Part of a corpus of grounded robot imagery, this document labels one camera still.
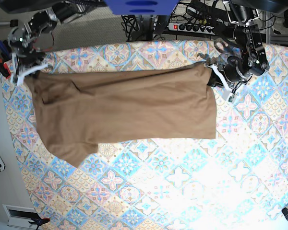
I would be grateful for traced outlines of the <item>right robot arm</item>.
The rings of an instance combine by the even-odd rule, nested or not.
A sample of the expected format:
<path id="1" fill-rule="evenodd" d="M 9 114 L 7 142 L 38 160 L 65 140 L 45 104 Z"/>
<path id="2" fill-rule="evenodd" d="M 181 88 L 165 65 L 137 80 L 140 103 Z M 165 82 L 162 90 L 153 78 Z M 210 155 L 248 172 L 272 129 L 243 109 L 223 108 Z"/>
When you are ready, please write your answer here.
<path id="1" fill-rule="evenodd" d="M 42 34 L 51 34 L 58 24 L 69 23 L 92 10 L 92 6 L 78 1 L 61 1 L 34 14 L 30 21 L 12 28 L 8 44 L 12 48 L 13 73 L 10 81 L 21 85 L 26 76 L 48 67 L 46 52 L 35 47 Z"/>

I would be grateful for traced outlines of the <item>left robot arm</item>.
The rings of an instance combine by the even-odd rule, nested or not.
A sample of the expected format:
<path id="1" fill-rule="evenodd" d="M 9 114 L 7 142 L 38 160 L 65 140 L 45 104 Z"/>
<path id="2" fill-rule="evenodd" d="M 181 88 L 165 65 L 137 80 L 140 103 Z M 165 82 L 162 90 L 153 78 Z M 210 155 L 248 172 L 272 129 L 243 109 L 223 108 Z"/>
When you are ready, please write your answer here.
<path id="1" fill-rule="evenodd" d="M 226 63 L 217 58 L 205 58 L 205 65 L 212 69 L 208 85 L 222 87 L 222 98 L 233 102 L 239 87 L 246 85 L 252 76 L 261 76 L 269 70 L 260 29 L 255 22 L 258 11 L 252 6 L 243 6 L 231 0 L 223 1 L 222 11 L 228 19 L 227 25 L 218 25 L 217 1 L 209 10 L 213 29 L 222 41 L 222 48 L 214 41 L 214 47 L 221 54 L 227 54 Z"/>

